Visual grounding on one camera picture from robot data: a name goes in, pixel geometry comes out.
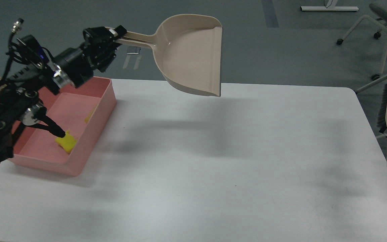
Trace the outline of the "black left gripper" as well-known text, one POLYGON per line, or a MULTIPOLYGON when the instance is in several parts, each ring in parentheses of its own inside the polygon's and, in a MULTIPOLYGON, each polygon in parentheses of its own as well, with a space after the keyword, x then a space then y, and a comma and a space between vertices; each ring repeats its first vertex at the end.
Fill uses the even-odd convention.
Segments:
POLYGON ((115 29, 83 29, 82 49, 67 48, 54 57, 52 62, 61 71, 64 82, 70 82, 75 88, 79 88, 93 77, 93 70, 106 72, 121 45, 116 41, 125 34, 127 29, 123 26, 117 26, 115 29))

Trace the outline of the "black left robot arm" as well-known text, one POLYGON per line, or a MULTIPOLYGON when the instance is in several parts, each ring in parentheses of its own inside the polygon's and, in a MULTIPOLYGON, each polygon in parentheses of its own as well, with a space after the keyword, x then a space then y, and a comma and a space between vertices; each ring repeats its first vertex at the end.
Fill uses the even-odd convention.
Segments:
POLYGON ((95 27, 83 30, 84 42, 53 56, 36 38, 28 35, 13 42, 24 20, 14 22, 8 40, 8 60, 0 78, 0 162, 14 157, 14 146, 30 126, 63 138, 66 132, 47 116, 39 90, 59 94, 66 85, 79 88, 105 72, 116 57, 117 40, 128 32, 123 26, 95 27))

